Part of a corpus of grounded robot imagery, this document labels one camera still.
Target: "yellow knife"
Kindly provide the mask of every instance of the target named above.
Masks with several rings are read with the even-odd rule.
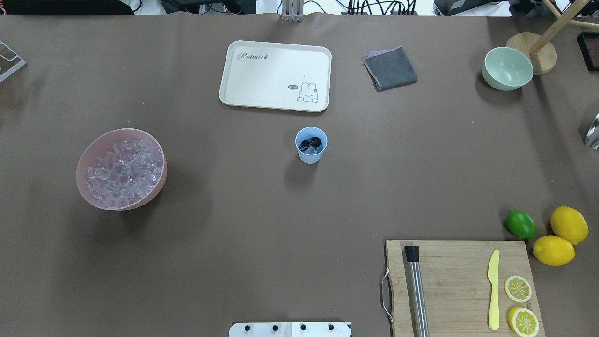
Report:
[[[493,330],[499,329],[499,294],[497,290],[497,279],[499,278],[499,251],[496,249],[489,261],[487,278],[491,282],[491,304],[489,305],[489,327]]]

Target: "bowl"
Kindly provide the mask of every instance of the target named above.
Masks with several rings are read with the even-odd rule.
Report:
[[[483,78],[497,90],[521,88],[533,78],[533,64],[520,51],[509,47],[491,49],[483,63]]]
[[[91,193],[88,191],[86,185],[86,182],[88,180],[86,176],[87,168],[95,167],[96,160],[98,158],[105,158],[106,153],[108,151],[113,151],[114,144],[122,142],[126,139],[146,139],[150,141],[152,146],[160,149],[163,162],[162,173],[158,177],[155,186],[152,187],[152,189],[148,191],[148,194],[142,197],[140,200],[137,200],[132,204],[128,204],[127,206],[107,207],[101,201],[92,197]],[[164,151],[162,150],[162,146],[160,146],[160,143],[158,143],[158,141],[149,133],[132,128],[112,130],[98,137],[87,147],[87,149],[85,149],[85,151],[81,155],[81,158],[79,159],[79,163],[77,164],[77,172],[75,174],[75,178],[77,181],[77,189],[79,190],[79,193],[91,205],[106,210],[134,209],[147,204],[150,200],[156,197],[156,195],[158,195],[158,193],[164,186],[165,180],[167,179],[167,161],[164,157]]]

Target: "lemon slice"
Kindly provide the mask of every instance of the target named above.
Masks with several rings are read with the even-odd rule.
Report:
[[[522,276],[512,275],[508,277],[504,286],[507,297],[518,303],[530,300],[530,297],[533,295],[530,283]]]
[[[539,333],[539,320],[530,310],[514,307],[507,314],[507,322],[520,337],[535,337]]]

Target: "dark berry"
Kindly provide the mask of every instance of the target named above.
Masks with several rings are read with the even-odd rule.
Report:
[[[306,151],[310,147],[310,142],[307,140],[303,140],[301,144],[299,144],[299,149],[302,151]]]
[[[310,146],[313,147],[313,148],[315,148],[315,149],[317,147],[319,147],[320,144],[322,143],[320,141],[320,138],[318,138],[318,137],[312,137],[312,138],[308,139],[308,141],[310,142]]]

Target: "gray cloth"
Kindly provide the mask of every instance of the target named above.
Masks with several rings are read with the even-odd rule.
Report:
[[[418,80],[418,75],[401,46],[377,55],[366,56],[364,64],[380,91],[416,83]]]

